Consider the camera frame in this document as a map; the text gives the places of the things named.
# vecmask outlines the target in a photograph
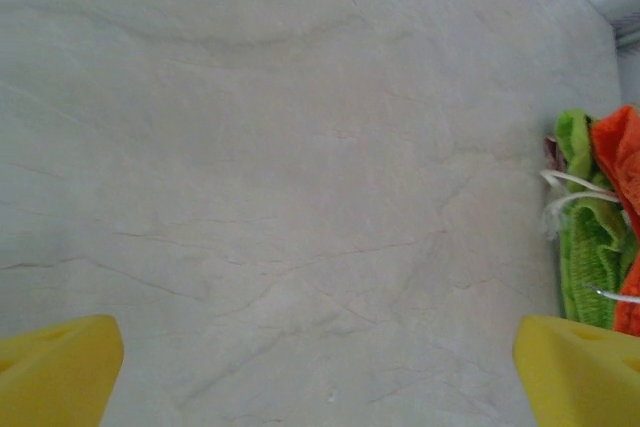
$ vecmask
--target white cable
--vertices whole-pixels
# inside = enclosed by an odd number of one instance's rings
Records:
[[[580,184],[583,187],[586,187],[587,189],[592,190],[594,192],[609,192],[607,189],[598,187],[597,185],[594,185],[587,180],[581,179],[580,177],[576,177],[575,175],[565,174],[564,172],[560,172],[558,170],[542,170],[540,171],[540,175],[544,177],[544,179],[552,187],[556,187],[560,185],[560,182],[558,182],[557,179],[564,179],[564,180],[570,180],[571,182],[575,182],[576,184]]]
[[[557,200],[554,200],[549,205],[547,205],[547,208],[550,208],[554,212],[559,211],[562,209],[562,206],[567,202],[571,202],[572,200],[576,200],[576,199],[585,199],[585,198],[602,199],[602,200],[607,200],[609,202],[615,202],[615,203],[620,202],[620,199],[618,199],[618,197],[616,197],[616,195],[612,193],[605,194],[604,192],[576,192],[575,194],[569,194]]]
[[[640,297],[634,297],[633,295],[615,294],[613,292],[608,292],[606,290],[601,290],[601,289],[597,288],[595,285],[591,285],[591,284],[585,284],[585,287],[590,288],[596,294],[602,295],[603,297],[606,297],[607,299],[617,300],[617,301],[620,301],[620,302],[631,302],[632,304],[640,304]]]
[[[542,175],[542,177],[551,186],[552,195],[555,197],[561,196],[547,204],[542,211],[542,217],[540,218],[541,230],[549,240],[553,240],[558,234],[558,231],[563,228],[564,220],[562,217],[562,209],[566,203],[582,198],[601,199],[608,202],[620,202],[615,193],[609,192],[608,190],[598,187],[597,185],[581,179],[580,177],[576,177],[575,175],[565,174],[564,172],[557,170],[543,170],[540,172],[540,175]],[[567,187],[558,179],[575,182],[589,190],[573,194],[569,193]]]

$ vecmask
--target green cloth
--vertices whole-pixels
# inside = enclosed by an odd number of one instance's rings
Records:
[[[556,122],[555,135],[567,159],[567,172],[611,189],[591,154],[589,124],[582,110],[569,110]],[[585,190],[570,182],[572,192]],[[620,205],[600,199],[578,199],[564,206],[565,225],[560,231],[560,282],[567,318],[611,329],[615,302],[587,289],[619,292],[626,271],[637,253],[637,243],[628,238],[629,229]]]

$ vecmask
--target marble floor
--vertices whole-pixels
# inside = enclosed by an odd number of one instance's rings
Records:
[[[104,426],[532,426],[584,0],[1,0],[0,336],[114,315]]]

